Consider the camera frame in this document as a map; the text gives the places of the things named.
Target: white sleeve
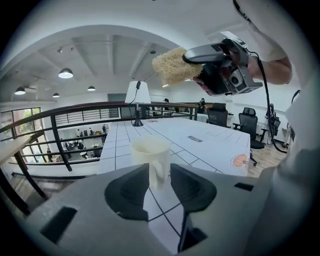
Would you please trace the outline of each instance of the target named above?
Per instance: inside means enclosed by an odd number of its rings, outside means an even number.
[[[281,46],[264,33],[266,26],[259,22],[259,16],[264,15],[262,10],[267,8],[264,6],[264,1],[236,0],[236,2],[240,7],[240,11],[237,8],[235,10],[241,16],[242,22],[247,25],[249,33],[259,45],[261,59],[270,62],[287,57]]]

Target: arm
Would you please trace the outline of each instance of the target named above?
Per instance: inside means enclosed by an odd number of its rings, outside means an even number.
[[[274,85],[288,84],[292,78],[292,66],[288,57],[273,61],[261,61],[267,82]],[[263,80],[256,58],[249,56],[248,70],[252,78]]]

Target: white lampshade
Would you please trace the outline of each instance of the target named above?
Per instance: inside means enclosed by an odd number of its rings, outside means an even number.
[[[138,81],[132,81],[129,84],[125,97],[125,103],[150,104],[150,95],[146,82],[141,81],[140,88],[137,91]]]

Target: sponge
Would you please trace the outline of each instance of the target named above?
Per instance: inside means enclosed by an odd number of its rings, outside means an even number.
[[[163,85],[176,85],[200,75],[203,66],[185,62],[182,57],[186,52],[179,47],[153,59],[153,69],[160,74]]]

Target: black rubber pad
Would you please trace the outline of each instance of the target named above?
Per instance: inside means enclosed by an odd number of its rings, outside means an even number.
[[[203,211],[217,195],[216,186],[185,168],[171,164],[171,186],[185,214]]]
[[[53,243],[57,243],[68,225],[74,218],[77,210],[70,207],[61,208],[56,215],[41,229],[40,233]]]
[[[133,170],[109,183],[104,198],[109,207],[127,220],[148,221],[148,212],[143,210],[146,191],[149,187],[149,164]]]

